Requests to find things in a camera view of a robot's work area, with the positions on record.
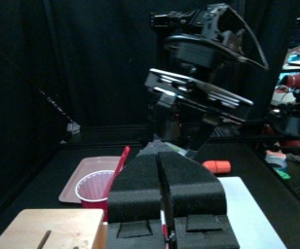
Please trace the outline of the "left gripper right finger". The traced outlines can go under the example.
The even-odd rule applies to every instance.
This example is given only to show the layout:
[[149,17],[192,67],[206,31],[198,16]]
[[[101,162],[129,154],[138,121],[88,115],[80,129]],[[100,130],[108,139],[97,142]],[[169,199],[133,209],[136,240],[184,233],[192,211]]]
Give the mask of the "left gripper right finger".
[[240,249],[225,188],[212,171],[176,152],[158,154],[170,249]]

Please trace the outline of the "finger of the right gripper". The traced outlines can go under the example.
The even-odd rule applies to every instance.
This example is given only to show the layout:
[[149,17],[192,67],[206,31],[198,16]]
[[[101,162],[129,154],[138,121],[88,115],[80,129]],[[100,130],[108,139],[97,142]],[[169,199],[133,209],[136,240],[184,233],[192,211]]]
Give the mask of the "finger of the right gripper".
[[190,145],[190,150],[197,151],[205,142],[209,140],[210,135],[213,134],[216,127],[220,125],[221,119],[213,116],[205,116],[202,118],[198,131],[193,137],[193,142]]
[[164,141],[174,141],[180,137],[178,109],[173,96],[161,96],[152,107],[153,125],[157,136]]

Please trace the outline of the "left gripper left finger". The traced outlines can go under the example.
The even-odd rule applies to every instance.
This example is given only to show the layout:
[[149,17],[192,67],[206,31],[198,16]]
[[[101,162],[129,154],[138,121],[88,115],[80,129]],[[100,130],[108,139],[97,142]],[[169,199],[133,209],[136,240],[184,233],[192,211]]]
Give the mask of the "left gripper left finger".
[[137,156],[109,194],[106,249],[164,249],[161,186],[154,155]]

